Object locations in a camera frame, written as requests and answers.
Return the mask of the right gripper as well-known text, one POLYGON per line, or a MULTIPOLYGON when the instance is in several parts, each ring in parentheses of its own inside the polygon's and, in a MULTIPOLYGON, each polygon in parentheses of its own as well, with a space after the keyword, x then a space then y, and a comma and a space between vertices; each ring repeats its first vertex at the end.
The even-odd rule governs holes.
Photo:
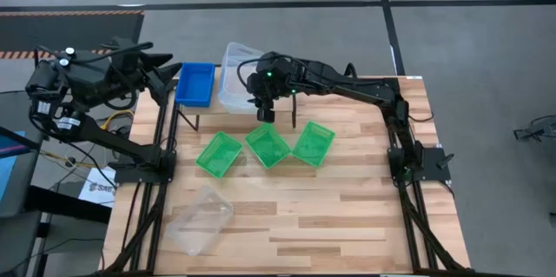
POLYGON ((290 96, 292 86, 288 79, 299 69, 298 61, 292 56, 268 52, 259 58, 247 60, 254 64, 255 72, 247 77, 247 92, 257 98, 276 99, 290 96))

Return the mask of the grey side desk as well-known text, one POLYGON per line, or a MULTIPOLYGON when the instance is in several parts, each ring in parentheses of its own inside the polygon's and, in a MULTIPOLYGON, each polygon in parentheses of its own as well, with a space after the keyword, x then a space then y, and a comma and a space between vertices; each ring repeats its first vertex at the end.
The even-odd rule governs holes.
MULTIPOLYGON (((29 120, 30 100, 24 91, 0 93, 0 127, 13 132, 24 131, 25 137, 41 147, 43 134, 29 120)), ((23 211, 50 212, 50 203, 41 202, 39 195, 51 191, 31 185, 39 152, 32 150, 18 155, 11 170, 7 187, 0 200, 0 218, 15 216, 23 211)))

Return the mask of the blue sheet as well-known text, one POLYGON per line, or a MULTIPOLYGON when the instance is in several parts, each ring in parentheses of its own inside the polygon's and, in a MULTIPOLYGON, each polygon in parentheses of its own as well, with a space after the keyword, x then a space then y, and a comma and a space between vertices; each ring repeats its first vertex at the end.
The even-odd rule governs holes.
POLYGON ((0 135, 0 201, 3 199, 17 157, 28 150, 26 146, 0 135))

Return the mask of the black bar on desk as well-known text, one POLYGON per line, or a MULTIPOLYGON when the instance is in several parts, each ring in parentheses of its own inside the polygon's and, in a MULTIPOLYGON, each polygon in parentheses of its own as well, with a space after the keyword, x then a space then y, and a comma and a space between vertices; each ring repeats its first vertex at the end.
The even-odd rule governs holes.
POLYGON ((28 139, 24 131, 14 132, 0 127, 0 158, 39 151, 41 144, 28 139))

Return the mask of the black floor stand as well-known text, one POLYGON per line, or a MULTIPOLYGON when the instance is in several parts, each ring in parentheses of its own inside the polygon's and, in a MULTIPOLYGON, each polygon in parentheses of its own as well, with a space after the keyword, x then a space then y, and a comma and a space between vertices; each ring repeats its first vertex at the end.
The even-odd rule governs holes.
POLYGON ((518 141, 534 139, 540 142, 543 138, 556 139, 556 115, 545 115, 530 121, 524 129, 515 129, 513 135, 518 141))

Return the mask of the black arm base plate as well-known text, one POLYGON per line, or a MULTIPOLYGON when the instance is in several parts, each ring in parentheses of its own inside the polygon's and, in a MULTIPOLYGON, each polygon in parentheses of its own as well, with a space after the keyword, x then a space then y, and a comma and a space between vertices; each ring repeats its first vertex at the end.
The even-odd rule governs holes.
POLYGON ((410 168, 403 163, 403 150, 390 148, 387 158, 392 179, 398 183, 405 181, 449 181, 448 163, 454 154, 446 155, 443 148, 424 148, 422 157, 423 168, 410 168))
POLYGON ((109 167, 116 171, 117 183, 167 183, 173 180, 176 152, 163 150, 162 155, 153 163, 139 162, 129 156, 121 155, 109 167))

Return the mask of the black aluminium frame rail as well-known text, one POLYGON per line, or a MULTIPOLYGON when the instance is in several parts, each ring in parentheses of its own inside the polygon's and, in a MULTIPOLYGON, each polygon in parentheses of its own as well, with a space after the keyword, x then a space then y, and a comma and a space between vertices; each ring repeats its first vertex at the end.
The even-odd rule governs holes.
MULTIPOLYGON (((403 163, 410 168, 423 168, 422 143, 414 138, 409 123, 409 104, 401 96, 380 106, 381 113, 387 125, 388 137, 391 139, 390 148, 403 150, 403 163)), ((420 230, 426 249, 429 267, 433 270, 441 263, 446 270, 463 271, 465 268, 442 246, 439 239, 429 227, 424 194, 420 185, 421 181, 393 181, 400 197, 402 218, 407 235, 410 262, 412 269, 421 269, 419 251, 415 231, 420 230)))
MULTIPOLYGON (((154 143, 150 146, 152 148, 152 155, 154 155, 156 159, 162 155, 163 150, 175 151, 174 144, 176 143, 175 134, 179 105, 177 103, 173 104, 169 123, 169 134, 164 140, 162 139, 162 130, 166 118, 166 111, 167 105, 163 104, 159 108, 154 143), (165 148, 161 147, 163 142, 167 143, 165 148)), ((154 275, 161 235, 162 215, 169 183, 171 183, 171 181, 161 184, 135 183, 136 185, 144 185, 135 234, 131 238, 125 237, 122 240, 123 247, 120 254, 110 266, 99 271, 96 274, 97 277, 152 277, 154 275), (144 270, 140 270, 138 268, 139 257, 147 232, 151 233, 147 264, 144 270)))

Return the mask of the wooden shelf with black frame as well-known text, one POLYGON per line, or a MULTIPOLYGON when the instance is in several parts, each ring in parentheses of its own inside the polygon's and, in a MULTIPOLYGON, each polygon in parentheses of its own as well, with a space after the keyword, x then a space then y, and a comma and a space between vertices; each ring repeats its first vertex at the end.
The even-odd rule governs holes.
MULTIPOLYGON (((212 89, 211 103, 208 108, 187 107, 181 106, 180 113, 186 123, 194 130, 198 131, 200 127, 201 115, 246 115, 247 112, 237 112, 236 108, 228 109, 220 103, 218 99, 218 91, 220 88, 220 74, 221 67, 215 67, 215 81, 212 89)), ((288 113, 291 115, 292 128, 297 126, 297 102, 296 96, 291 95, 291 98, 281 98, 274 103, 275 120, 278 120, 280 113, 288 113)))

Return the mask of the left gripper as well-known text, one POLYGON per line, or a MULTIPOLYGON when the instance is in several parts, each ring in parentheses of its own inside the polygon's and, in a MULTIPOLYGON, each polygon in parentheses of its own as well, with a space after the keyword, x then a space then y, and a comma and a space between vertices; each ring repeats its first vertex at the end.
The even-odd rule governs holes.
MULTIPOLYGON (((116 49, 117 39, 121 38, 113 38, 109 43, 112 51, 116 49)), ((109 94, 126 95, 132 90, 149 89, 153 100, 167 103, 169 90, 175 85, 173 78, 182 68, 182 63, 161 67, 173 58, 172 54, 144 53, 145 49, 152 47, 152 42, 137 44, 140 48, 136 51, 109 57, 109 94)))

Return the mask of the black hazard-striped floor mat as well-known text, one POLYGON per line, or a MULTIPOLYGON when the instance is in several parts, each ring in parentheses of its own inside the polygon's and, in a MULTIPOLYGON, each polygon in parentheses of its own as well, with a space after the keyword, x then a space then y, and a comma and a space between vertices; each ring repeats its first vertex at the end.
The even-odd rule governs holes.
POLYGON ((136 43, 144 15, 142 10, 0 12, 0 59, 31 59, 38 45, 105 54, 114 36, 136 43))

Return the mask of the white paper with logo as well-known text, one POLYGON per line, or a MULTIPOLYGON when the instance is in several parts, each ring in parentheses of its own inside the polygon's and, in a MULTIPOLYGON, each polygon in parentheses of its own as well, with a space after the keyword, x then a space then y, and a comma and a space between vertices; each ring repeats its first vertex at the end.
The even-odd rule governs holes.
POLYGON ((105 167, 102 171, 92 168, 86 176, 78 199, 112 208, 116 197, 116 188, 113 186, 115 171, 105 167))

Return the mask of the black desk leg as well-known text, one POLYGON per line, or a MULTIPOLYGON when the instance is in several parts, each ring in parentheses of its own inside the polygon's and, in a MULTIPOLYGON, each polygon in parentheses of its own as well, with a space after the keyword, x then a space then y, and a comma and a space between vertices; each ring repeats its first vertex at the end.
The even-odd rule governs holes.
POLYGON ((36 186, 29 187, 23 207, 28 211, 36 210, 105 224, 109 223, 112 211, 102 204, 80 200, 36 186))

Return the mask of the green plastic basket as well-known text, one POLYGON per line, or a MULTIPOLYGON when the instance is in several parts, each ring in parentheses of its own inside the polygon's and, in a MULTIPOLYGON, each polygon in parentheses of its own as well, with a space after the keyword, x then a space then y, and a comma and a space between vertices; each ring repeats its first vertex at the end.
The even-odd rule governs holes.
POLYGON ((309 121, 295 144, 292 154, 299 160, 318 168, 324 162, 334 138, 333 130, 309 121))
POLYGON ((291 152, 288 144, 270 123, 263 123, 246 135, 245 142, 266 169, 274 167, 291 152))
POLYGON ((214 178, 221 179, 242 151, 242 145, 224 132, 217 132, 197 157, 195 164, 214 178))

